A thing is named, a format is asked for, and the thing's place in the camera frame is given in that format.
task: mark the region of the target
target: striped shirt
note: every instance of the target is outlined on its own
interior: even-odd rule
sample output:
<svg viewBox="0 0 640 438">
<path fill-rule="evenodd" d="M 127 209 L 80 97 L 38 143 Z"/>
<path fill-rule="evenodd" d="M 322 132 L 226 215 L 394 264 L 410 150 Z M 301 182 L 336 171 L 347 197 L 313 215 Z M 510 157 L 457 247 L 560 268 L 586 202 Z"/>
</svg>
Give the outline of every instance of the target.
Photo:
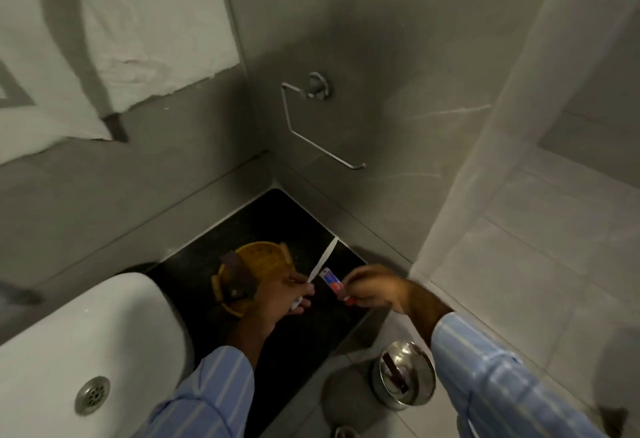
<svg viewBox="0 0 640 438">
<path fill-rule="evenodd" d="M 606 438 L 460 315 L 438 322 L 431 350 L 462 438 Z M 251 364 L 236 348 L 220 347 L 156 407 L 138 438 L 240 438 L 252 398 Z"/>
</svg>

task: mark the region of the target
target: towel holder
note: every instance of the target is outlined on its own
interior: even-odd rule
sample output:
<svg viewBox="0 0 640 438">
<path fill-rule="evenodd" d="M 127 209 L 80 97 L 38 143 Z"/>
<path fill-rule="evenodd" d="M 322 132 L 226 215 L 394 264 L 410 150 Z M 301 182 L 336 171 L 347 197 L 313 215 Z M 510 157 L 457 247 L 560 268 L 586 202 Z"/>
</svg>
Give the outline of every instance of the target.
<svg viewBox="0 0 640 438">
<path fill-rule="evenodd" d="M 353 166 L 349 162 L 345 162 L 343 159 L 334 155 L 330 151 L 325 148 L 322 148 L 315 142 L 312 142 L 304 135 L 299 134 L 296 130 L 291 126 L 291 118 L 289 117 L 289 104 L 287 102 L 287 89 L 298 93 L 303 100 L 316 100 L 318 102 L 326 101 L 332 94 L 331 84 L 328 79 L 322 74 L 313 71 L 309 73 L 309 88 L 307 90 L 301 89 L 297 86 L 293 86 L 290 83 L 282 82 L 280 85 L 280 91 L 282 93 L 282 104 L 284 105 L 284 114 L 287 117 L 287 126 L 289 127 L 289 131 L 296 135 L 298 138 L 303 139 L 305 142 L 313 145 L 319 151 L 327 154 L 334 160 L 340 162 L 343 166 L 350 168 L 352 171 L 364 169 L 367 167 L 367 164 L 360 164 L 359 166 Z"/>
</svg>

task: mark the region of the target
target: tiled floor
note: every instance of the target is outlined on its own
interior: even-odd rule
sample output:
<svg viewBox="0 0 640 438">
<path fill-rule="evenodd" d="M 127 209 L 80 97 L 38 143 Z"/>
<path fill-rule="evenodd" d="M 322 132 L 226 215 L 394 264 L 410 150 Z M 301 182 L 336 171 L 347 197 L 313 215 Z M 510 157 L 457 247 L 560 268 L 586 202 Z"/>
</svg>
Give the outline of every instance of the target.
<svg viewBox="0 0 640 438">
<path fill-rule="evenodd" d="M 623 436 L 637 438 L 639 247 L 640 190 L 535 149 L 424 283 L 598 426 L 599 409 L 626 409 Z M 329 359 L 263 437 L 324 438 L 343 423 L 366 438 L 457 437 L 442 386 L 400 413 L 373 398 L 368 362 L 397 339 L 426 347 L 390 314 L 372 347 Z"/>
</svg>

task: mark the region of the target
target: drain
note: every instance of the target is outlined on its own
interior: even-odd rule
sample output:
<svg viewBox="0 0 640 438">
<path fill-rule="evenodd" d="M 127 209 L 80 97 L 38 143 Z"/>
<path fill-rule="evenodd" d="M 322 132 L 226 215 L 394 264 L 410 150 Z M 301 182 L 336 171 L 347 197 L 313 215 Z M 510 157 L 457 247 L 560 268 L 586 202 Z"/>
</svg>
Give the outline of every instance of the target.
<svg viewBox="0 0 640 438">
<path fill-rule="evenodd" d="M 107 401 L 111 383 L 104 376 L 94 377 L 80 388 L 76 395 L 76 413 L 87 416 L 96 412 Z"/>
</svg>

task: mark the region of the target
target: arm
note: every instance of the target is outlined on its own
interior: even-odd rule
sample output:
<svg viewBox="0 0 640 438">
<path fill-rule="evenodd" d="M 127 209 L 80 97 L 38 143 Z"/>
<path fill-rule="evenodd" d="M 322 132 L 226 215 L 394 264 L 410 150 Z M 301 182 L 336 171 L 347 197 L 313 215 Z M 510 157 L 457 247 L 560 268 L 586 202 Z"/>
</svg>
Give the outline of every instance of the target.
<svg viewBox="0 0 640 438">
<path fill-rule="evenodd" d="M 380 265 L 343 281 L 356 304 L 388 305 L 411 318 L 431 348 L 440 382 L 459 415 L 461 435 L 480 438 L 604 438 L 604 434 L 524 367 L 522 361 L 416 282 Z"/>
<path fill-rule="evenodd" d="M 139 438 L 237 438 L 244 430 L 253 399 L 253 370 L 264 341 L 286 314 L 310 306 L 303 298 L 314 287 L 294 272 L 263 280 L 255 303 L 238 322 L 226 345 L 205 357 L 171 397 L 156 406 Z"/>
</svg>

